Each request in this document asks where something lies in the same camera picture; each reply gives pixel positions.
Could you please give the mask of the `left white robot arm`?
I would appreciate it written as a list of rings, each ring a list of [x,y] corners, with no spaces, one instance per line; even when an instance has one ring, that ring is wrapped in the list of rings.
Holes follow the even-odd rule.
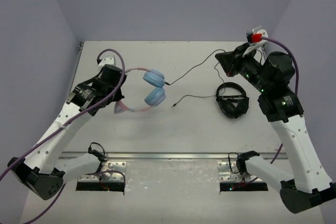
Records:
[[[77,84],[47,132],[27,155],[13,157],[8,169],[43,200],[52,198],[65,183],[98,172],[107,157],[92,148],[70,161],[60,162],[59,157],[100,109],[123,98],[120,88],[125,79],[122,69],[104,65],[97,75]]]

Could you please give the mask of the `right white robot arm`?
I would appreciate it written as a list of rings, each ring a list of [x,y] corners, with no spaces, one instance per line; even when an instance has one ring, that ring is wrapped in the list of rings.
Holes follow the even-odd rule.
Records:
[[[215,55],[229,77],[240,74],[257,91],[259,107],[276,131],[289,159],[292,173],[273,166],[255,151],[238,155],[241,177],[252,175],[276,190],[293,214],[335,199],[335,183],[324,170],[306,128],[298,96],[288,84],[296,73],[289,54],[275,51],[263,64],[248,52],[248,45]]]

